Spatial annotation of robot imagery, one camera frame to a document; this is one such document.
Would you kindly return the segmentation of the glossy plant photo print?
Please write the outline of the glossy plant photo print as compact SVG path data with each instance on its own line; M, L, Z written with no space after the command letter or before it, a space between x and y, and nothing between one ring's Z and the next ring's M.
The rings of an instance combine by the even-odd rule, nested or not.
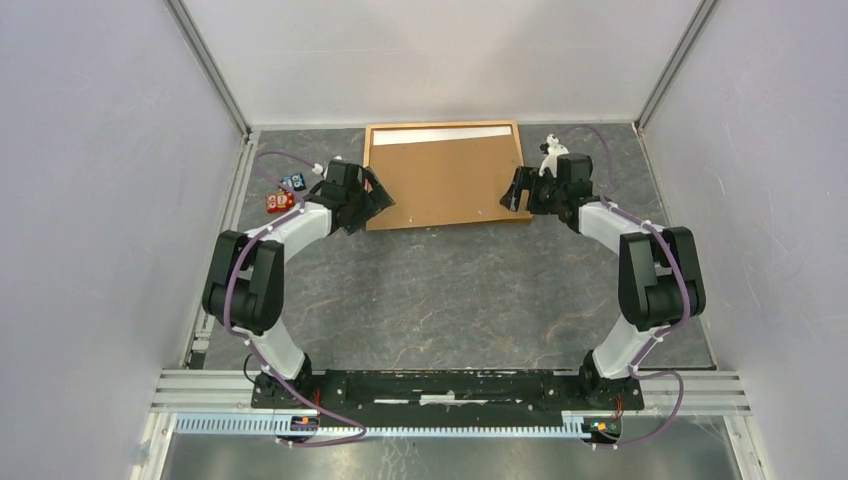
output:
M490 137L512 137L510 125L373 129L371 145L401 145Z

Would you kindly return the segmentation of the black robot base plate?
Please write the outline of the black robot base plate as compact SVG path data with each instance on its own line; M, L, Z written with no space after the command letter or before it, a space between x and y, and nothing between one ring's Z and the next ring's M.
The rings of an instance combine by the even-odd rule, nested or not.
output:
M552 426L564 412L641 411L635 379L555 370L326 370L295 389L332 411L319 419L366 428Z

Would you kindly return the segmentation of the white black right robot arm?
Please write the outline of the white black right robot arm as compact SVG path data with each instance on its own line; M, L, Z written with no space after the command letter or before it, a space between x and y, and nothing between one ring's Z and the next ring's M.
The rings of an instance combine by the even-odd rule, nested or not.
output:
M580 400L602 408L617 382L639 378L647 354L706 307L694 233L642 220L594 191L592 159L561 154L540 168L518 167L500 203L512 212L554 215L618 258L620 317L586 357L577 382Z

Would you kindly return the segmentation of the wooden picture frame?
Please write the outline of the wooden picture frame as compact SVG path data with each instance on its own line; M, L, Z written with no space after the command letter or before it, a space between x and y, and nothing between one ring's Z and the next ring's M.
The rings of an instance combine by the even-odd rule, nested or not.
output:
M499 204L524 164L513 120L371 125L363 164L395 202L369 231L531 220Z

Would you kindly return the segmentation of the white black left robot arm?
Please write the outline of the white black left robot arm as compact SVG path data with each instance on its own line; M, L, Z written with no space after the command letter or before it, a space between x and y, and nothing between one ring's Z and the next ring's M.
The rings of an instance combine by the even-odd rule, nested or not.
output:
M307 354L281 318L286 264L339 230L362 230L394 204L370 167L333 159L315 171L322 178L311 190L283 189L287 208L281 216L218 235L201 298L205 313L245 343L263 374L277 381L278 397L295 408L312 399L314 381Z

